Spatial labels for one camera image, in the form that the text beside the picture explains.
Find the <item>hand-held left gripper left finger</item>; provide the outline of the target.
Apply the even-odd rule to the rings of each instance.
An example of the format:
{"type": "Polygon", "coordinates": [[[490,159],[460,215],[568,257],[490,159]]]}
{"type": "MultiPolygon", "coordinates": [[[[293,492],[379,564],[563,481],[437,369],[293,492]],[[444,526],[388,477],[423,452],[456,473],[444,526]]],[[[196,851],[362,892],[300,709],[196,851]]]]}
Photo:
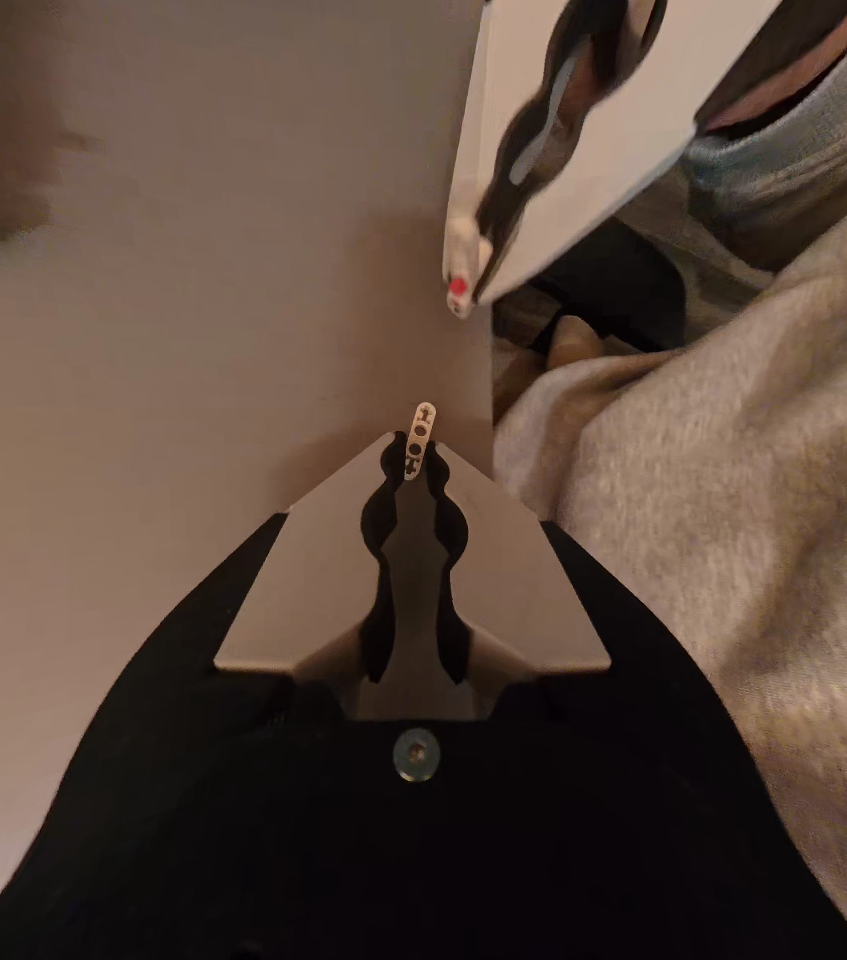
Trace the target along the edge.
{"type": "Polygon", "coordinates": [[[384,546],[398,525],[406,435],[382,435],[276,515],[278,531],[214,666],[322,685],[346,714],[395,646],[384,546]]]}

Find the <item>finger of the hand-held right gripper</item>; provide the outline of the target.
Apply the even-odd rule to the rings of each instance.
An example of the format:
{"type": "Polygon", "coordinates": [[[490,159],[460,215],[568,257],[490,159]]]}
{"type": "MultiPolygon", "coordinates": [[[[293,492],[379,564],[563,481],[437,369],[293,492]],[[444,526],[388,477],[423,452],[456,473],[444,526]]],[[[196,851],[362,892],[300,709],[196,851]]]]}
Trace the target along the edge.
{"type": "Polygon", "coordinates": [[[620,1],[496,1],[482,11],[446,219],[506,249],[530,200],[568,165],[618,84],[620,1]]]}
{"type": "Polygon", "coordinates": [[[474,305],[532,279],[669,170],[694,138],[705,102],[777,6],[658,4],[637,64],[586,114],[565,168],[530,199],[502,255],[489,259],[474,305]]]}

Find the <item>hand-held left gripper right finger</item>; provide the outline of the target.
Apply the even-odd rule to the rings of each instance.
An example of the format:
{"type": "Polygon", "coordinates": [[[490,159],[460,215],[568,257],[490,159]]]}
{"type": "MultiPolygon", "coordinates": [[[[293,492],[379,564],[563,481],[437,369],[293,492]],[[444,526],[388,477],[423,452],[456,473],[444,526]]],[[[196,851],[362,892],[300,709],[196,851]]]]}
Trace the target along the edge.
{"type": "Polygon", "coordinates": [[[514,685],[607,672],[610,654],[537,515],[443,443],[427,446],[425,479],[445,553],[438,657],[469,687],[476,718],[514,685]]]}

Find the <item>white lego beam red pins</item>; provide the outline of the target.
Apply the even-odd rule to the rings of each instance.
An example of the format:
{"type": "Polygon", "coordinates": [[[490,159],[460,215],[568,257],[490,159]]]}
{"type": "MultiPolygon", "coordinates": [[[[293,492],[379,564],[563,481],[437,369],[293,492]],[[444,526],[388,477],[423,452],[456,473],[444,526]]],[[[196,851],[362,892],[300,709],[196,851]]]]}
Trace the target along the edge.
{"type": "Polygon", "coordinates": [[[444,226],[442,278],[446,304],[460,318],[470,316],[477,288],[493,253],[492,244],[479,231],[478,222],[467,215],[449,215],[444,226]]]}

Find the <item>small thin white lego beam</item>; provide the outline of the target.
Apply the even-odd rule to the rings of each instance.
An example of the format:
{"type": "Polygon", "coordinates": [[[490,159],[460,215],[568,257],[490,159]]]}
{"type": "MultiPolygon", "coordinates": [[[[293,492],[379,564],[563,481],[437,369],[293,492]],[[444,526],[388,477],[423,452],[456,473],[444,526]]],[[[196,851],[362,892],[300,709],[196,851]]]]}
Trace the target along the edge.
{"type": "Polygon", "coordinates": [[[437,408],[424,401],[417,405],[410,428],[407,431],[404,453],[404,481],[416,479],[423,468],[437,419],[437,408]]]}

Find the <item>person's right forearm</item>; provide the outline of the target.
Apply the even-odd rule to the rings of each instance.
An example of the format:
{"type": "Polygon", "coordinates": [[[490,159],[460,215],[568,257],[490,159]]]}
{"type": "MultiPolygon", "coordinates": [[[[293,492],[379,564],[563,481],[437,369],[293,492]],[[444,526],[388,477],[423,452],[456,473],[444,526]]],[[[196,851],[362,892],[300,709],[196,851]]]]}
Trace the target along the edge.
{"type": "Polygon", "coordinates": [[[692,215],[753,268],[782,270],[847,216],[847,54],[768,126],[695,139],[683,166],[692,215]]]}

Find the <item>black chair base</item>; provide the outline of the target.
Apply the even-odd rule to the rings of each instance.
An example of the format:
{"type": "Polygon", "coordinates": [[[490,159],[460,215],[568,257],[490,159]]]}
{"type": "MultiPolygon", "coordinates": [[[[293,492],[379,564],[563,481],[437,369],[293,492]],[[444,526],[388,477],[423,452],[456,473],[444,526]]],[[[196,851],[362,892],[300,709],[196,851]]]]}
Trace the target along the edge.
{"type": "Polygon", "coordinates": [[[657,247],[616,218],[602,223],[534,277],[530,287],[558,303],[530,342],[543,354],[557,322],[577,316],[602,339],[643,353],[686,344],[687,298],[680,272],[657,247]]]}

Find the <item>person's foot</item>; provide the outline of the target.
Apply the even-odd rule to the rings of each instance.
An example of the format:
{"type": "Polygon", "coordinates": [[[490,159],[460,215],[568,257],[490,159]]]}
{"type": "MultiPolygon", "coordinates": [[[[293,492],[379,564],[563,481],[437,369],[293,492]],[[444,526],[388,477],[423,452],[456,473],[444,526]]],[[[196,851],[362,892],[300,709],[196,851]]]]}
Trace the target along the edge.
{"type": "Polygon", "coordinates": [[[604,342],[583,318],[562,314],[553,324],[545,370],[552,372],[582,361],[603,358],[605,355],[604,342]]]}

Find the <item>person's grey pants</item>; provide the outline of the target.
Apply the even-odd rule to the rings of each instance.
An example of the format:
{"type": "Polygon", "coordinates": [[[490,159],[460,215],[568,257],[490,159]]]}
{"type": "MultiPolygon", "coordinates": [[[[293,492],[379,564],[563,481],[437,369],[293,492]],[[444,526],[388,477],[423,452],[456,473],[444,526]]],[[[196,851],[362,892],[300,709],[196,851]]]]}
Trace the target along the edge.
{"type": "Polygon", "coordinates": [[[717,330],[542,372],[504,488],[681,642],[847,916],[847,218],[717,330]]]}

